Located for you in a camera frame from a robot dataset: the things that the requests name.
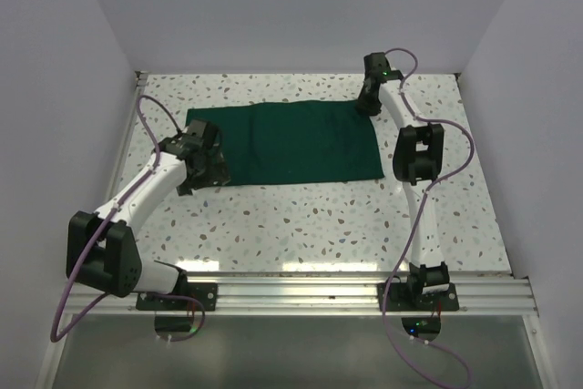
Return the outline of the green surgical cloth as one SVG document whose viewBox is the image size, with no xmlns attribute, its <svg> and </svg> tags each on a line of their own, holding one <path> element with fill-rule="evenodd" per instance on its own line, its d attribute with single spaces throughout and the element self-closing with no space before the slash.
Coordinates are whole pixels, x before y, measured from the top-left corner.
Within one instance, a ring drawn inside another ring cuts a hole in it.
<svg viewBox="0 0 583 389">
<path fill-rule="evenodd" d="M 231 186 L 384 177 L 372 121 L 353 100 L 199 107 L 187 112 L 194 118 L 220 128 Z"/>
</svg>

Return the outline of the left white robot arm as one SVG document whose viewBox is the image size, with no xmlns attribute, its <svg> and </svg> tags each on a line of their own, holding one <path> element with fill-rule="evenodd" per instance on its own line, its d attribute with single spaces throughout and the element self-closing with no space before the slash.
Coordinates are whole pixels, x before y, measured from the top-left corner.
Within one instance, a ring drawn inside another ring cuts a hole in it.
<svg viewBox="0 0 583 389">
<path fill-rule="evenodd" d="M 156 293 L 169 309 L 183 307 L 189 298 L 186 273 L 147 260 L 138 234 L 171 191 L 190 196 L 230 181 L 221 141 L 217 125 L 193 119 L 184 131 L 160 141 L 145 167 L 116 196 L 93 212 L 77 212 L 68 225 L 67 278 L 117 297 Z"/>
</svg>

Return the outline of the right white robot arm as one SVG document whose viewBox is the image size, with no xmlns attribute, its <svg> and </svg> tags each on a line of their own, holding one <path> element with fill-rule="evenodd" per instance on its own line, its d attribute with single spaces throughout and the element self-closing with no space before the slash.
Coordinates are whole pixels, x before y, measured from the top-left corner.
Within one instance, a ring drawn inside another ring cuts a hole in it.
<svg viewBox="0 0 583 389">
<path fill-rule="evenodd" d="M 404 75 L 392 69 L 385 53 L 365 56 L 363 65 L 356 108 L 367 116 L 377 116 L 385 108 L 398 128 L 392 169 L 402 184 L 412 227 L 399 259 L 408 263 L 408 274 L 404 279 L 392 274 L 378 285 L 379 307 L 386 312 L 445 308 L 455 294 L 439 240 L 435 202 L 428 197 L 442 171 L 445 130 L 439 123 L 416 118 L 416 106 L 389 89 L 391 81 L 401 81 Z"/>
</svg>

